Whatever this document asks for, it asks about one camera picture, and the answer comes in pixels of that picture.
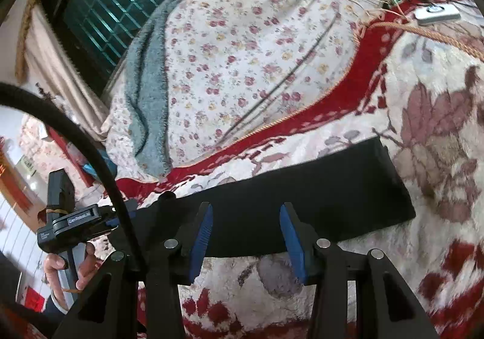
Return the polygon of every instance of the black folded fabric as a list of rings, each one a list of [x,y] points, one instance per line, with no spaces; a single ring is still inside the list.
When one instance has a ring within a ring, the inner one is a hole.
[[[258,256],[286,251],[279,209],[293,204],[318,235],[342,241],[415,217],[410,196],[378,138],[295,166],[269,171],[178,199],[159,199],[132,220],[144,251],[173,238],[182,222],[208,201],[214,226],[207,257]],[[109,239],[129,250],[120,228]]]

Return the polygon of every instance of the human hand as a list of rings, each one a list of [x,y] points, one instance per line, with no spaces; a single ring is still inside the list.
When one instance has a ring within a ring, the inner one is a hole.
[[[86,244],[86,258],[77,270],[79,280],[76,282],[76,287],[80,291],[84,290],[102,264],[102,260],[94,256],[94,251],[94,245],[91,244],[91,242],[88,242]],[[64,259],[60,256],[57,256],[57,254],[50,253],[45,258],[44,272],[45,276],[47,277],[47,281],[49,282],[50,288],[59,304],[67,310],[68,308],[65,302],[64,292],[62,291],[59,275],[57,273],[57,271],[64,269],[64,267]]]

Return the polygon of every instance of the white remote control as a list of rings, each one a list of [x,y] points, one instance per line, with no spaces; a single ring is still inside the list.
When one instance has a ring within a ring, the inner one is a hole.
[[[443,3],[426,7],[419,7],[415,10],[415,19],[419,25],[429,25],[435,22],[452,21],[460,19],[460,13],[454,5]]]

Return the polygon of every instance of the blue gripper pad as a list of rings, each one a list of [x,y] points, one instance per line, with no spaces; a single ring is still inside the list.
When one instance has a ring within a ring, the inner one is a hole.
[[[301,283],[306,283],[307,272],[304,265],[304,252],[296,234],[296,229],[291,222],[289,213],[285,205],[281,206],[279,213],[279,223],[281,225],[282,235],[286,244],[286,249],[289,252],[292,269]]]
[[[205,257],[205,252],[207,251],[213,225],[214,212],[211,204],[209,204],[190,252],[190,269],[188,273],[190,283],[193,283],[195,278],[200,275],[200,270],[202,269],[202,263]]]

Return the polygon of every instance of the black wire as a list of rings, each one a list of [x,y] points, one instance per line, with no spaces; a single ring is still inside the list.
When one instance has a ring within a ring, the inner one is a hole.
[[[134,257],[140,273],[142,275],[145,274],[147,269],[146,262],[138,240],[136,239],[135,230],[132,226],[123,197],[121,196],[121,192],[116,185],[111,171],[94,146],[95,142],[92,137],[83,133],[76,124],[60,112],[51,102],[43,100],[16,86],[0,82],[0,105],[18,109],[36,117],[40,121],[54,128],[79,149],[93,166],[99,179],[106,188],[106,192],[116,210],[119,223],[123,228],[124,234],[131,248],[131,250],[127,251],[128,254],[132,254]]]

